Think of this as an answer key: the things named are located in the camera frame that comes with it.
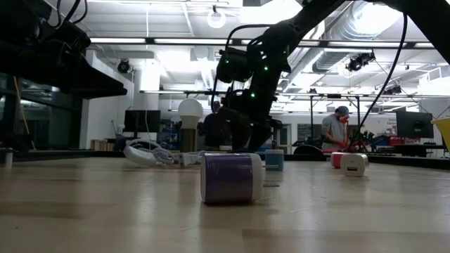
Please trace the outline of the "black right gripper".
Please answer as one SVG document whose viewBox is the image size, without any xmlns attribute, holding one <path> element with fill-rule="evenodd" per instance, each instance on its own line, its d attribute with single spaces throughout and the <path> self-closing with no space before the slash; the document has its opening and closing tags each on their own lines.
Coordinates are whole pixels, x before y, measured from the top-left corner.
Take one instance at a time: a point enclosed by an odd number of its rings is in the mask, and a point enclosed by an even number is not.
<svg viewBox="0 0 450 253">
<path fill-rule="evenodd" d="M 232 91 L 227 105 L 219 110 L 231 131 L 234 150 L 256 151 L 282 127 L 281 121 L 269 114 L 272 103 L 277 101 L 276 88 L 281 74 L 279 67 L 258 67 L 248 89 L 241 95 Z"/>
</svg>

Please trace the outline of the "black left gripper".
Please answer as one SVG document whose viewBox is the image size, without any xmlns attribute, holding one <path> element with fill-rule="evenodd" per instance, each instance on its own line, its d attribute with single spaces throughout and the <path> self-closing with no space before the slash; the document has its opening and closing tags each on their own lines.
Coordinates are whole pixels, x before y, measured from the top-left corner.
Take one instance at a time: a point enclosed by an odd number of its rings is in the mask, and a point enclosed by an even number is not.
<svg viewBox="0 0 450 253">
<path fill-rule="evenodd" d="M 41 51 L 0 41 L 0 72 L 58 87 L 85 99 L 127 95 L 122 82 L 92 67 L 84 56 Z M 74 82 L 74 76 L 81 76 Z"/>
</svg>

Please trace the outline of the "white light bulb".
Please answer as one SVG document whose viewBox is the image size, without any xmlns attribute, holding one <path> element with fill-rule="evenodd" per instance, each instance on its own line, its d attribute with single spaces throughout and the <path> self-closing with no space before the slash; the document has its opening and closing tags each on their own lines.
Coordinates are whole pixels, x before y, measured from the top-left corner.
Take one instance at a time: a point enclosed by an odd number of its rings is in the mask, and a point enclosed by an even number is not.
<svg viewBox="0 0 450 253">
<path fill-rule="evenodd" d="M 182 129 L 197 129 L 198 122 L 203 116 L 203 107 L 198 100 L 186 98 L 179 104 L 178 113 Z"/>
</svg>

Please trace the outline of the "yellow plastic basket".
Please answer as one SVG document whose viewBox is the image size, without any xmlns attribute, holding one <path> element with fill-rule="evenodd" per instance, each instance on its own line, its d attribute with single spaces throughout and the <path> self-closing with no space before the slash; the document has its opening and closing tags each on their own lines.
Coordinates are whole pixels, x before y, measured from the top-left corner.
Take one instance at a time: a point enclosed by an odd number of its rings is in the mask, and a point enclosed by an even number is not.
<svg viewBox="0 0 450 253">
<path fill-rule="evenodd" d="M 450 118 L 436 119 L 432 123 L 440 131 L 445 142 L 446 149 L 450 152 Z"/>
</svg>

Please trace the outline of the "white USB wall charger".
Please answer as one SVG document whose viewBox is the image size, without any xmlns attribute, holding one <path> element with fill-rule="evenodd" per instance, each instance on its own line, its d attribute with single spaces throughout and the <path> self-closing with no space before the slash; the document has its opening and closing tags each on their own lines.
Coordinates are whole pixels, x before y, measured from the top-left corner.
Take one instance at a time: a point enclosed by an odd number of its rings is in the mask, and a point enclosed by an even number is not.
<svg viewBox="0 0 450 253">
<path fill-rule="evenodd" d="M 368 157 L 361 153 L 345 153 L 340 160 L 340 168 L 345 176 L 362 177 L 369 169 Z"/>
</svg>

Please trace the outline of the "wooden crate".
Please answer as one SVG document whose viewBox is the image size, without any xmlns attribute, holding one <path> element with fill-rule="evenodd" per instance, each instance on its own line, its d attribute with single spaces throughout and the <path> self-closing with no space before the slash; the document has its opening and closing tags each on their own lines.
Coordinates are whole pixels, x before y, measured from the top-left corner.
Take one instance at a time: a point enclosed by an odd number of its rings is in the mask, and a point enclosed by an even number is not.
<svg viewBox="0 0 450 253">
<path fill-rule="evenodd" d="M 115 140 L 112 139 L 102 139 L 95 140 L 92 139 L 90 142 L 90 149 L 95 151 L 113 151 L 115 146 Z"/>
</svg>

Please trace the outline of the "long linear ceiling light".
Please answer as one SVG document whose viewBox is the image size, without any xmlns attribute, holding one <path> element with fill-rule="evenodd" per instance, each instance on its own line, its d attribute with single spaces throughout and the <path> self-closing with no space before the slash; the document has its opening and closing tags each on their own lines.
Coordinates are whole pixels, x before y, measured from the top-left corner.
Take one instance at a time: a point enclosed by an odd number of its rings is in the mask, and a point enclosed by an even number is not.
<svg viewBox="0 0 450 253">
<path fill-rule="evenodd" d="M 151 38 L 151 37 L 92 37 L 92 44 L 107 45 L 161 45 L 161 46 L 225 46 L 227 39 L 207 38 Z M 394 49 L 400 45 L 396 41 L 330 41 L 306 39 L 299 48 L 380 48 Z"/>
</svg>

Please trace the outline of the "pink USB wall charger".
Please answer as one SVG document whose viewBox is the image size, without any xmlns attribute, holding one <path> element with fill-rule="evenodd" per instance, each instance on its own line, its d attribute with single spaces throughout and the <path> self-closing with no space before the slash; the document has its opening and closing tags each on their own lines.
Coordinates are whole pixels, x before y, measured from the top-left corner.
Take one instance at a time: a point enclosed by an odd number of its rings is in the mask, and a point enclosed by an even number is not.
<svg viewBox="0 0 450 253">
<path fill-rule="evenodd" d="M 342 159 L 342 157 L 344 155 L 346 155 L 346 153 L 342 153 L 342 152 L 333 152 L 331 154 L 331 156 L 330 156 L 330 163 L 331 163 L 331 166 L 334 169 L 340 169 L 341 168 L 340 163 L 341 163 L 341 159 Z"/>
</svg>

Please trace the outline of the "person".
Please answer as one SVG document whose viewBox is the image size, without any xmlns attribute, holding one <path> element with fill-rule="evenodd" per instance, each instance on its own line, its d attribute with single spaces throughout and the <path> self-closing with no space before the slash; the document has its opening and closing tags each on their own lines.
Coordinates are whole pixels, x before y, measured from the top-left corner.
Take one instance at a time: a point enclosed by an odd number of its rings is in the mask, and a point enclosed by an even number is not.
<svg viewBox="0 0 450 253">
<path fill-rule="evenodd" d="M 347 123 L 349 109 L 340 106 L 335 112 L 325 117 L 321 123 L 321 135 L 323 137 L 322 150 L 326 152 L 345 151 L 349 146 L 347 136 Z"/>
<path fill-rule="evenodd" d="M 219 149 L 229 142 L 228 122 L 218 115 L 221 107 L 219 101 L 212 104 L 212 113 L 206 116 L 204 124 L 205 145 L 210 149 Z"/>
</svg>

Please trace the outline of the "black computer monitor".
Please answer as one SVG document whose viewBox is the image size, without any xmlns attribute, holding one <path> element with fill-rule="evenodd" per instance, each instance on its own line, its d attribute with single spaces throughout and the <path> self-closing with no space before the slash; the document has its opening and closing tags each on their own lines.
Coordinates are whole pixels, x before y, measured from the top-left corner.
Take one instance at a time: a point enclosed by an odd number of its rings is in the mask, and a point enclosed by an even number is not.
<svg viewBox="0 0 450 253">
<path fill-rule="evenodd" d="M 434 138 L 432 115 L 426 112 L 396 111 L 397 136 L 402 138 Z"/>
<path fill-rule="evenodd" d="M 157 133 L 160 131 L 160 119 L 159 110 L 127 110 L 124 130 L 133 133 Z"/>
</svg>

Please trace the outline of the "black aluminium table frame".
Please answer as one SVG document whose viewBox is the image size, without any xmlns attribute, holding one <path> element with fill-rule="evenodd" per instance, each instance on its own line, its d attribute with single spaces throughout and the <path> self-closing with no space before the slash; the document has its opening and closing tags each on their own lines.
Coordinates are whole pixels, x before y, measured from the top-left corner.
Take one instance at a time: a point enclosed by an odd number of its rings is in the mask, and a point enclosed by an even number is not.
<svg viewBox="0 0 450 253">
<path fill-rule="evenodd" d="M 92 150 L 44 150 L 15 153 L 14 162 L 31 162 L 40 160 L 64 160 L 89 157 L 124 158 L 124 154 L 116 151 Z M 284 155 L 286 162 L 325 162 L 330 155 Z M 450 159 L 434 159 L 426 157 L 395 157 L 368 155 L 370 163 L 391 164 L 405 167 L 420 167 L 426 169 L 441 169 L 450 171 Z"/>
</svg>

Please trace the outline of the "black background station frame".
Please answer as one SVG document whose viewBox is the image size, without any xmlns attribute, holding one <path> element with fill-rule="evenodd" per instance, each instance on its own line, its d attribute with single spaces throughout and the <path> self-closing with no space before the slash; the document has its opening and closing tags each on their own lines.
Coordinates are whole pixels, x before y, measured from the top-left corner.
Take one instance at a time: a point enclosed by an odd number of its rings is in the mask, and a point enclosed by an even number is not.
<svg viewBox="0 0 450 253">
<path fill-rule="evenodd" d="M 184 94 L 187 98 L 194 98 L 194 96 L 208 96 L 211 97 L 213 92 L 208 90 L 185 90 L 181 91 L 182 94 Z M 273 105 L 276 105 L 276 107 L 272 108 L 270 110 L 270 115 L 273 118 L 279 117 L 283 119 L 279 119 L 280 121 L 283 121 L 284 124 L 319 124 L 323 117 L 331 115 L 334 113 L 334 110 L 331 112 L 326 111 L 319 111 L 319 109 L 327 109 L 325 107 L 319 108 L 319 105 L 322 105 L 321 103 L 325 101 L 320 100 L 319 98 L 328 98 L 325 95 L 328 94 L 322 94 L 322 96 L 310 96 L 310 95 L 320 95 L 320 94 L 303 94 L 301 93 L 298 96 L 295 96 L 295 98 L 301 98 L 300 100 L 282 100 L 281 102 L 275 102 Z M 280 96 L 294 96 L 293 93 L 287 93 L 285 95 L 284 93 L 281 93 Z M 356 111 L 352 112 L 350 111 L 350 119 L 351 120 L 357 120 L 357 116 L 359 113 Z M 284 119 L 284 117 L 293 117 L 297 120 L 298 123 L 288 123 L 287 119 Z"/>
</svg>

